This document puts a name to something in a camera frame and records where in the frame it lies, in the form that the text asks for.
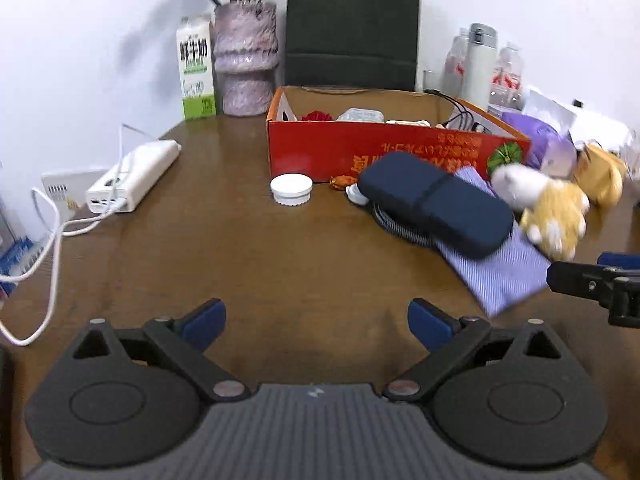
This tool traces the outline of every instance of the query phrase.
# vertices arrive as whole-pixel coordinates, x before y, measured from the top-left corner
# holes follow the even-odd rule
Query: screw
[[[237,397],[244,393],[244,384],[239,381],[220,381],[213,387],[219,397]]]
[[[386,389],[390,394],[393,394],[395,396],[408,397],[415,395],[420,391],[420,384],[416,383],[415,381],[400,379],[390,382],[386,386]]]

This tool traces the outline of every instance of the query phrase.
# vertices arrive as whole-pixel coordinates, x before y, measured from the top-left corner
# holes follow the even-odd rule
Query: white thermos bottle
[[[472,23],[466,48],[465,78],[460,98],[486,110],[498,55],[498,34],[493,27]]]

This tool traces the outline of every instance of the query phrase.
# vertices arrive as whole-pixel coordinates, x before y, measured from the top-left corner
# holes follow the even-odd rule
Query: purple striped cloth
[[[494,194],[471,166],[457,170],[456,177]],[[511,236],[483,260],[470,260],[440,240],[434,239],[434,243],[489,317],[497,316],[546,286],[550,263],[529,243],[515,220]]]

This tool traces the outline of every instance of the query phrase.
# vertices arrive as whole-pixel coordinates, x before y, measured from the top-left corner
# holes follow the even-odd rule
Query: small orange object
[[[350,186],[351,184],[355,184],[357,181],[358,179],[355,178],[354,176],[341,175],[341,176],[334,176],[329,181],[329,184],[331,184],[331,187],[333,187],[334,189],[337,189],[338,191],[344,191],[347,188],[347,186]]]

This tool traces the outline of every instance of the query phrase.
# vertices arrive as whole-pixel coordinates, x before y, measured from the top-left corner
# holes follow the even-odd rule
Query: white logo
[[[313,397],[314,399],[317,399],[319,394],[324,394],[324,390],[316,387],[315,390],[313,390],[312,392],[307,392],[306,394],[310,397]]]

